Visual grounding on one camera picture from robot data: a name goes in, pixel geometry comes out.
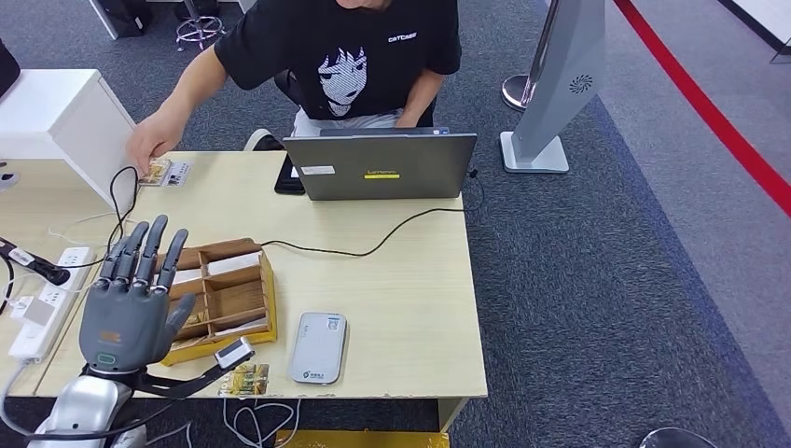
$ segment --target power strip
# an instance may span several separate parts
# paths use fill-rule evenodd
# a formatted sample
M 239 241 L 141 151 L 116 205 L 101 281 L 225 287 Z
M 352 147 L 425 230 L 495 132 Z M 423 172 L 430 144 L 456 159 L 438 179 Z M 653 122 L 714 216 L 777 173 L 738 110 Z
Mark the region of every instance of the power strip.
M 64 250 L 61 258 L 56 263 L 58 266 L 79 266 L 93 261 L 93 251 L 90 247 L 69 247 Z M 49 349 L 63 328 L 63 322 L 72 309 L 77 291 L 85 284 L 90 267 L 71 268 L 69 280 L 56 287 L 50 283 L 44 286 L 38 299 L 26 305 L 26 310 L 16 310 L 15 315 L 28 315 L 22 319 L 24 324 L 17 339 L 11 345 L 8 354 L 16 359 L 32 359 L 41 362 L 47 357 Z M 39 323 L 31 320 L 36 315 Z

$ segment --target anime face print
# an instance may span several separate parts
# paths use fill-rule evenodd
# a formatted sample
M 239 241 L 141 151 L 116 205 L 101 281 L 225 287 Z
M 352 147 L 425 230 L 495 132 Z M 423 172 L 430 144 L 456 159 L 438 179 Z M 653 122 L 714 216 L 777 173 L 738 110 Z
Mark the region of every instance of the anime face print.
M 343 117 L 366 87 L 368 57 L 362 47 L 357 56 L 338 49 L 338 54 L 325 58 L 318 72 L 332 115 Z

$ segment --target wooden compartment box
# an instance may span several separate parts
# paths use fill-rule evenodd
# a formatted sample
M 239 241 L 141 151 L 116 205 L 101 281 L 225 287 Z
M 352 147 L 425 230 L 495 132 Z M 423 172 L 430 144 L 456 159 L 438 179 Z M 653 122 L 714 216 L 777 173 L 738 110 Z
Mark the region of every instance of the wooden compartment box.
M 209 274 L 209 263 L 247 254 L 258 254 L 257 266 Z M 177 268 L 200 270 L 201 275 L 171 288 L 171 309 L 188 293 L 195 294 L 195 307 L 162 364 L 208 357 L 241 336 L 250 343 L 277 340 L 274 275 L 266 254 L 253 240 L 185 248 Z

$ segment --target laptop sticker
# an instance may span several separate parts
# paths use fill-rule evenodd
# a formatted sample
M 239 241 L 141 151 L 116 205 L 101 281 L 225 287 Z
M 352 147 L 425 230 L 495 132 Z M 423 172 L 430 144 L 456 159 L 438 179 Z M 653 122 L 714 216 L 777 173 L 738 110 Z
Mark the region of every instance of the laptop sticker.
M 332 165 L 321 166 L 303 166 L 302 173 L 304 175 L 333 175 L 335 174 L 335 167 Z
M 401 175 L 398 171 L 366 171 L 364 178 L 366 179 L 400 179 Z

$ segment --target yellow box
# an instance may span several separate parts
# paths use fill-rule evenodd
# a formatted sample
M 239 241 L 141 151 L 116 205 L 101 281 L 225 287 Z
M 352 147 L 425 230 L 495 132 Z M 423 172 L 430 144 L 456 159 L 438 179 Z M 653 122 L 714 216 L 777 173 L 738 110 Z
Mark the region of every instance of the yellow box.
M 291 430 L 277 431 L 275 446 L 283 443 Z M 448 434 L 433 432 L 300 431 L 288 448 L 451 448 Z

